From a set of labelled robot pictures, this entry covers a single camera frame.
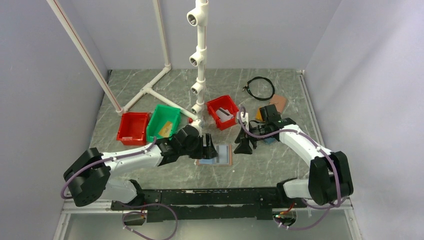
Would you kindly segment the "brown card holder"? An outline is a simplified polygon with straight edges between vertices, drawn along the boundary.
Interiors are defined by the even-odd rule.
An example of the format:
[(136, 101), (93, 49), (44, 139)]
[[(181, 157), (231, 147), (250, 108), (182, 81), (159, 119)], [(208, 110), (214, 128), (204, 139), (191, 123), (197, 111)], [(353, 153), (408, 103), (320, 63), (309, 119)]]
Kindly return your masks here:
[(230, 144), (219, 144), (216, 146), (218, 157), (211, 159), (197, 159), (194, 164), (196, 166), (231, 166), (232, 161), (232, 146)]

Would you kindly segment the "grey striped credit card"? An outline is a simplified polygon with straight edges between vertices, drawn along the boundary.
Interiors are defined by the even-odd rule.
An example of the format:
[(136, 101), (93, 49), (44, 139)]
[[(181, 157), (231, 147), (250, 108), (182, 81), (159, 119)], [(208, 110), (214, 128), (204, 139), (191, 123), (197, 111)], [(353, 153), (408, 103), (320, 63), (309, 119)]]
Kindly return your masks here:
[(217, 146), (218, 156), (215, 159), (217, 165), (229, 166), (230, 165), (230, 145), (221, 144)]

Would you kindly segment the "orange credit card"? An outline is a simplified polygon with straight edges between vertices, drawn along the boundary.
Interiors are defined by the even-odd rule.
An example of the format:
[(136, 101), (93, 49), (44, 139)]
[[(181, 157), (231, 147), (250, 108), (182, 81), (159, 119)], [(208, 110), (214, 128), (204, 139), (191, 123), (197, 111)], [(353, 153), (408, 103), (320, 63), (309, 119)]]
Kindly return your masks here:
[(158, 135), (163, 138), (168, 138), (172, 134), (172, 130), (173, 123), (171, 121), (167, 121), (159, 130)]

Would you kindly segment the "white thin credit card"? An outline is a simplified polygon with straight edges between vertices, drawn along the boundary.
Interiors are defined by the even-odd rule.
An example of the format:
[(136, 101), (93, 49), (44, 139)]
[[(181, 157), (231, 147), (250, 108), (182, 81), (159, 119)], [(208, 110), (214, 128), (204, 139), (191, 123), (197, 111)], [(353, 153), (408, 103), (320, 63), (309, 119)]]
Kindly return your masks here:
[(215, 113), (220, 118), (229, 117), (232, 115), (227, 109), (224, 109), (222, 107), (218, 108)]

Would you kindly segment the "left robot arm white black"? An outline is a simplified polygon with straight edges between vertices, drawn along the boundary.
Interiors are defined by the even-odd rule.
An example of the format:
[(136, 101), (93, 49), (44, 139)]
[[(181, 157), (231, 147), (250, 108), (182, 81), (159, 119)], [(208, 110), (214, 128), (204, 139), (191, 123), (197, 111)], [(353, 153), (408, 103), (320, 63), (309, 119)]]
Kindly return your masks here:
[(218, 155), (211, 135), (201, 134), (192, 125), (186, 125), (171, 137), (156, 138), (138, 148), (118, 152), (89, 148), (64, 172), (60, 196), (64, 200), (72, 199), (77, 207), (110, 200), (137, 210), (146, 202), (142, 187), (134, 179), (119, 180), (118, 176), (136, 169), (171, 164), (183, 156), (200, 160)]

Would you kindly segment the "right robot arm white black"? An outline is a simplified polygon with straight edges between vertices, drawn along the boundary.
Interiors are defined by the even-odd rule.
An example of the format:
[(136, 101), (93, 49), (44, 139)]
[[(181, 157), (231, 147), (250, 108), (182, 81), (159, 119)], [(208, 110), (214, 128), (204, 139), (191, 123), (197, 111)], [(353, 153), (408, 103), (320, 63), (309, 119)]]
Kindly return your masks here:
[(274, 139), (293, 150), (308, 166), (308, 178), (289, 178), (276, 185), (276, 203), (289, 207), (295, 199), (312, 200), (317, 205), (338, 207), (353, 194), (354, 187), (347, 156), (332, 151), (307, 135), (291, 118), (282, 118), (274, 105), (259, 109), (262, 120), (252, 126), (244, 107), (236, 113), (241, 126), (235, 140), (235, 154), (251, 155), (257, 142)]

